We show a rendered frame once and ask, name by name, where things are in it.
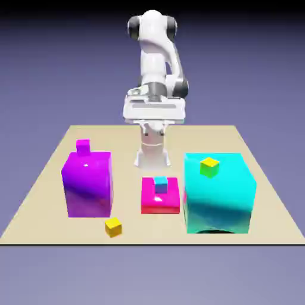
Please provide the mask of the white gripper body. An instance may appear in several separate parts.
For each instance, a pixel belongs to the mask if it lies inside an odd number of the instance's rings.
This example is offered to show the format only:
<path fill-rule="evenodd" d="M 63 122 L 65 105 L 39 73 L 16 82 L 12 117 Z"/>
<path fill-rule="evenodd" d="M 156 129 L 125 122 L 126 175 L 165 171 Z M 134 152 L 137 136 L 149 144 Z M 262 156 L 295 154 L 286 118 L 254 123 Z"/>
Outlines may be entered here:
<path fill-rule="evenodd" d="M 161 96 L 161 101 L 150 101 L 148 96 L 127 96 L 123 107 L 123 117 L 129 122 L 159 120 L 183 123 L 185 116 L 183 98 Z"/>

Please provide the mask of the small blue cube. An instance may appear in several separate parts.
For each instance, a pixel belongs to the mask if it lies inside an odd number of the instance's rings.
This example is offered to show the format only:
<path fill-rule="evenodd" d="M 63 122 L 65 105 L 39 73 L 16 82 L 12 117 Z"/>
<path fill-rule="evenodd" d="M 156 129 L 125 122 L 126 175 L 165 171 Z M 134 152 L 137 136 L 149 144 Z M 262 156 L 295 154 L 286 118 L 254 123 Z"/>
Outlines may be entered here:
<path fill-rule="evenodd" d="M 165 176 L 153 177 L 154 189 L 156 194 L 166 194 L 168 189 L 168 180 Z"/>

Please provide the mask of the small yellow-green cube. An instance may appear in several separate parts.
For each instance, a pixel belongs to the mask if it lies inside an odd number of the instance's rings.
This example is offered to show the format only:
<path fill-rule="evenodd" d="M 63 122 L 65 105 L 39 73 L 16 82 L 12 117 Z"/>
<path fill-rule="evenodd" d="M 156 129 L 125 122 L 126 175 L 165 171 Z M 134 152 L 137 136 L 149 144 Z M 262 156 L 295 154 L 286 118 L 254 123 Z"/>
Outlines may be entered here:
<path fill-rule="evenodd" d="M 219 172 L 220 161 L 207 157 L 200 161 L 200 173 L 208 178 L 215 177 Z"/>

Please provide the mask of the small magenta cube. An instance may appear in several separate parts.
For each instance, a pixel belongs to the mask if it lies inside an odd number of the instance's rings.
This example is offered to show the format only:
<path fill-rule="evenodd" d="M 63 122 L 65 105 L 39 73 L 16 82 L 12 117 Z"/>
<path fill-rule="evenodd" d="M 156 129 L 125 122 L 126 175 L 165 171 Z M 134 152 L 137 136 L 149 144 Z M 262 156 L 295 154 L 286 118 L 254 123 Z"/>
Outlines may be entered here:
<path fill-rule="evenodd" d="M 76 141 L 76 152 L 79 157 L 90 155 L 90 139 L 78 139 Z"/>

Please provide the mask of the small yellow cube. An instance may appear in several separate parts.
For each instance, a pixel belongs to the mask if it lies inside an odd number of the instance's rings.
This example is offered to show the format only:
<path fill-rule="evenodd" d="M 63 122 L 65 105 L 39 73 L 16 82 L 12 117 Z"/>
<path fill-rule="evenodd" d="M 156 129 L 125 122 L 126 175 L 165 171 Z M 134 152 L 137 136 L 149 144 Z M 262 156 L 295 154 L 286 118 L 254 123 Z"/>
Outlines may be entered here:
<path fill-rule="evenodd" d="M 112 217 L 105 221 L 105 231 L 110 238 L 122 233 L 122 223 L 118 218 Z"/>

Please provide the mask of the large pink box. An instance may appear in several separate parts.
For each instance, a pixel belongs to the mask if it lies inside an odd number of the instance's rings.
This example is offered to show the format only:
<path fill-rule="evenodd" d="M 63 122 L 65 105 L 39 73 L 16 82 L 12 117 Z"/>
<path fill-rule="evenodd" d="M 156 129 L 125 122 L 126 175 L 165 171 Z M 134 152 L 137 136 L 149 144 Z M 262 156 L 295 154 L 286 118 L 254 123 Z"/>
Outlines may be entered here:
<path fill-rule="evenodd" d="M 141 213 L 142 214 L 179 214 L 180 193 L 178 179 L 167 177 L 166 192 L 156 192 L 155 188 L 165 184 L 155 183 L 153 177 L 143 177 L 141 186 Z"/>

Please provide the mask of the large purple box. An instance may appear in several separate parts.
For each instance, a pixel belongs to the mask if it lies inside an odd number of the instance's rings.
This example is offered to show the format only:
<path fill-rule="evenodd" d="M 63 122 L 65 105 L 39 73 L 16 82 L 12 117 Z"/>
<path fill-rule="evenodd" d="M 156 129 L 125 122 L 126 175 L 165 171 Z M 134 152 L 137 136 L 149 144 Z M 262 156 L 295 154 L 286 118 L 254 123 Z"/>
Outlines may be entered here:
<path fill-rule="evenodd" d="M 110 152 L 71 152 L 62 171 L 69 217 L 109 217 L 113 203 Z"/>

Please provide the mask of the large cyan box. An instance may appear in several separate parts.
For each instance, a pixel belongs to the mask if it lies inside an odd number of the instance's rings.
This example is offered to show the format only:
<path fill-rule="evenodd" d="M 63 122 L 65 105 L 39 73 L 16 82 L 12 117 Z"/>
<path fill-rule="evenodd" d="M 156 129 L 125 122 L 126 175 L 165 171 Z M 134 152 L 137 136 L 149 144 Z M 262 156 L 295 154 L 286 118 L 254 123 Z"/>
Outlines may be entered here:
<path fill-rule="evenodd" d="M 219 171 L 212 178 L 200 173 L 200 162 L 212 158 Z M 183 212 L 189 234 L 224 231 L 246 234 L 257 182 L 240 153 L 184 155 Z"/>

